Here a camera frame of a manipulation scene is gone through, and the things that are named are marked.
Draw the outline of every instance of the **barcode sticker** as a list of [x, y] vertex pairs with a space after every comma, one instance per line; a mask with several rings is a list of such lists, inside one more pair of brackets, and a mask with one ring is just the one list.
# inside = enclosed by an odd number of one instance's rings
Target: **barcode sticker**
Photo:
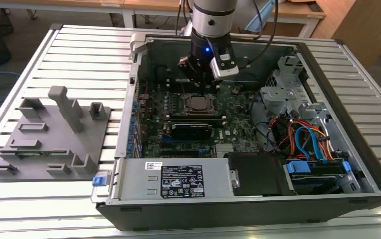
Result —
[[160, 170], [163, 166], [163, 162], [146, 162], [147, 170]]
[[323, 18], [323, 16], [308, 15], [308, 18]]
[[103, 3], [102, 6], [120, 7], [120, 4]]

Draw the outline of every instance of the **metal slotted platform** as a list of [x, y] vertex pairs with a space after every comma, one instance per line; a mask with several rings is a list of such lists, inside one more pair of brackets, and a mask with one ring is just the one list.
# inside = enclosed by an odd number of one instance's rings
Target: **metal slotted platform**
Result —
[[[148, 30], [63, 26], [51, 30], [0, 109], [0, 148], [10, 139], [22, 113], [23, 97], [43, 97], [52, 85], [68, 88], [68, 97], [83, 106], [103, 102], [111, 113], [99, 170], [111, 170], [122, 109], [131, 69], [130, 41]], [[156, 34], [172, 34], [158, 31]], [[381, 90], [347, 49], [332, 40], [276, 37], [304, 41], [325, 71], [355, 122], [381, 160]], [[315, 82], [309, 84], [315, 95]], [[98, 189], [98, 197], [108, 190]], [[91, 182], [0, 183], [0, 238], [381, 238], [381, 207], [355, 211], [325, 223], [208, 228], [179, 231], [122, 232], [99, 214], [90, 200]]]

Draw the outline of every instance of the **power supply label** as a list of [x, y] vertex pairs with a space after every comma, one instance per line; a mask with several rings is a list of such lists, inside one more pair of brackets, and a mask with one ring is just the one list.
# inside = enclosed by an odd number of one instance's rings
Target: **power supply label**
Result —
[[162, 167], [162, 197], [205, 197], [203, 165]]

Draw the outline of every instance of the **warning symbol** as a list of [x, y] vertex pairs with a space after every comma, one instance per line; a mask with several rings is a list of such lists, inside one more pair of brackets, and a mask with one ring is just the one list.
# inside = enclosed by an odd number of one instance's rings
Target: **warning symbol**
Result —
[[163, 187], [170, 187], [171, 186], [171, 180], [170, 179], [164, 179], [163, 180]]

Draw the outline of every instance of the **motherboard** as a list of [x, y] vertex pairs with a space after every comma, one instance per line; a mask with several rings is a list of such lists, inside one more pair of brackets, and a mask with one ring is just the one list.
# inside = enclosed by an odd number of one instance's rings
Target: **motherboard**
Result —
[[143, 157], [216, 158], [259, 151], [248, 117], [252, 94], [239, 83], [224, 83], [204, 95], [171, 92], [166, 84], [143, 85]]

